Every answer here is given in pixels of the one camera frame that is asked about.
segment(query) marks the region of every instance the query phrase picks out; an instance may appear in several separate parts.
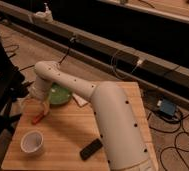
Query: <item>wooden table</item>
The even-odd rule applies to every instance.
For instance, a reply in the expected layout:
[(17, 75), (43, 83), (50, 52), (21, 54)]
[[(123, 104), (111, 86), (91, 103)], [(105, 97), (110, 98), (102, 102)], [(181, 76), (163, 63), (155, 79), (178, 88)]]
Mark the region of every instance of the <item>wooden table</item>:
[[(108, 0), (109, 2), (120, 3), (120, 0)], [(189, 3), (187, 0), (129, 0), (127, 5), (138, 5), (155, 8), (162, 12), (178, 14), (189, 17)]]
[[(128, 94), (147, 148), (155, 167), (158, 168), (138, 84), (135, 82), (118, 82), (118, 84)], [(79, 151), (83, 147), (99, 138), (93, 111), (89, 104), (80, 108), (74, 100), (71, 100), (64, 106), (51, 107), (48, 116), (37, 125), (31, 125), (31, 119), (40, 111), (38, 102), (35, 100), (27, 102), (2, 163), (3, 170), (109, 170), (103, 148), (87, 161), (82, 161), (79, 156)], [(30, 130), (39, 130), (44, 135), (45, 153), (37, 158), (26, 157), (20, 149), (21, 137)]]

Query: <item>floor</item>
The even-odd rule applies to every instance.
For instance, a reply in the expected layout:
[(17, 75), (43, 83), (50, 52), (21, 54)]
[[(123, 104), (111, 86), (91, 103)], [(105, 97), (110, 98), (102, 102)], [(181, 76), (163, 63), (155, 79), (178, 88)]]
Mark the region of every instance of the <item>floor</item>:
[[(33, 65), (40, 60), (59, 61), (64, 55), (62, 52), (52, 49), (49, 46), (37, 42), (36, 40), (31, 39), (26, 35), (23, 35), (14, 30), (11, 30), (10, 28), (1, 24), (0, 24), (0, 37), (2, 40), (2, 44), (5, 47), (5, 50), (8, 52), (8, 55), (11, 55), (11, 52), (9, 51), (15, 51), (16, 55), (12, 57), (11, 60), (20, 69)], [(103, 71), (94, 68), (82, 61), (76, 60), (71, 56), (68, 56), (65, 59), (65, 61), (61, 66), (61, 70), (87, 80), (95, 80), (95, 81), (119, 80), (115, 76), (104, 73)], [(32, 68), (28, 68), (21, 72), (25, 75), (27, 81), (33, 81), (35, 79), (35, 74)], [(153, 104), (153, 102), (155, 103), (156, 101), (156, 99), (154, 98), (155, 98), (154, 96), (151, 96), (148, 99), (144, 98), (144, 102), (145, 102), (144, 104), (150, 103), (152, 106), (155, 105)], [(16, 113), (18, 112), (18, 110), (20, 109), (14, 107), (12, 113)], [(183, 111), (184, 116), (188, 114), (188, 111), (182, 108), (181, 110)], [(189, 151), (189, 134), (182, 133), (183, 128), (181, 128), (179, 131), (175, 133), (159, 132), (159, 129), (161, 131), (170, 132), (172, 130), (175, 130), (178, 127), (178, 125), (166, 123), (165, 121), (159, 119), (159, 117), (156, 117), (154, 114), (149, 115), (150, 111), (148, 109), (146, 109), (146, 112), (147, 112), (147, 118), (149, 120), (149, 125), (151, 127), (151, 133), (153, 137), (153, 143), (154, 143), (156, 155), (159, 162), (159, 170), (160, 171), (165, 170), (163, 169), (162, 162), (164, 167), (168, 171), (189, 170), (189, 152), (185, 152), (185, 151)], [(189, 132), (189, 117), (184, 119), (182, 125), (184, 125), (184, 129), (187, 132)], [(176, 149), (173, 148), (175, 146), (175, 138), (177, 138)], [(10, 140), (11, 140), (11, 136), (6, 131), (0, 137), (0, 170), (1, 170), (1, 163), (4, 158)], [(180, 156), (178, 155), (178, 152), (181, 154), (185, 162), (188, 164), (188, 168), (181, 160)]]

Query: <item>small object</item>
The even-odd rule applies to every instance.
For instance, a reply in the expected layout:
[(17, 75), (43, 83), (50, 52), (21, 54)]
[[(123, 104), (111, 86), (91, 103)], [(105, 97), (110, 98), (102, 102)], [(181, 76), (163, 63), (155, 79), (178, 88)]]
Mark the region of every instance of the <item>small object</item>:
[(165, 116), (173, 117), (176, 112), (176, 105), (166, 99), (158, 101), (159, 111)]
[(41, 102), (41, 106), (42, 106), (43, 110), (41, 111), (40, 114), (38, 114), (37, 116), (35, 116), (32, 119), (33, 125), (36, 125), (38, 122), (40, 122), (49, 113), (49, 101), (48, 100)]
[(48, 22), (52, 22), (53, 21), (53, 17), (52, 17), (52, 11), (49, 9), (47, 3), (44, 3), (45, 5), (45, 13), (46, 13), (46, 21)]
[(80, 157), (82, 160), (87, 160), (92, 154), (102, 147), (101, 141), (97, 138), (80, 151)]
[(86, 100), (84, 100), (82, 97), (78, 96), (77, 94), (73, 93), (72, 96), (74, 100), (76, 101), (76, 103), (78, 104), (78, 106), (83, 107), (86, 104), (88, 104)]
[(45, 115), (42, 113), (38, 114), (37, 116), (35, 116), (33, 119), (32, 119), (32, 124), (33, 125), (36, 125), (38, 122), (40, 122), (43, 118), (45, 117)]
[(43, 134), (39, 131), (29, 131), (21, 139), (21, 150), (28, 156), (38, 156), (44, 152)]

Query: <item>black remote control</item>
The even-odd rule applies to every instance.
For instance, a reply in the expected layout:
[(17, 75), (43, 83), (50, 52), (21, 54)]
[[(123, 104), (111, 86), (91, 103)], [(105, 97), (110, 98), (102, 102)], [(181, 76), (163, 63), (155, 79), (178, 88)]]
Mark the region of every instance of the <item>black remote control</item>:
[(80, 157), (82, 160), (88, 159), (92, 154), (94, 154), (97, 150), (99, 150), (102, 147), (101, 141), (97, 138), (94, 141), (92, 141), (89, 145), (87, 145), (85, 148), (83, 148), (80, 151)]

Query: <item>black object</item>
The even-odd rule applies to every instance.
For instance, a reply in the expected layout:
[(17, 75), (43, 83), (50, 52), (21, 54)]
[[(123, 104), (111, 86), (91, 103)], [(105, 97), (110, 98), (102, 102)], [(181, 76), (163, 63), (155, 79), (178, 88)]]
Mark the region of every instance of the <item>black object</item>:
[(169, 100), (163, 99), (159, 104), (159, 112), (165, 114), (165, 116), (173, 117), (176, 112), (176, 104)]
[(11, 124), (18, 121), (21, 114), (11, 117), (9, 115), (12, 103), (17, 98), (25, 97), (28, 94), (29, 83), (23, 83), (24, 79), (25, 77), (19, 72), (18, 67), (9, 60), (0, 42), (0, 134), (4, 129), (11, 134), (15, 131)]
[(91, 155), (93, 155), (102, 146), (103, 145), (101, 141), (97, 138), (80, 151), (80, 157), (82, 158), (82, 160), (87, 160)]

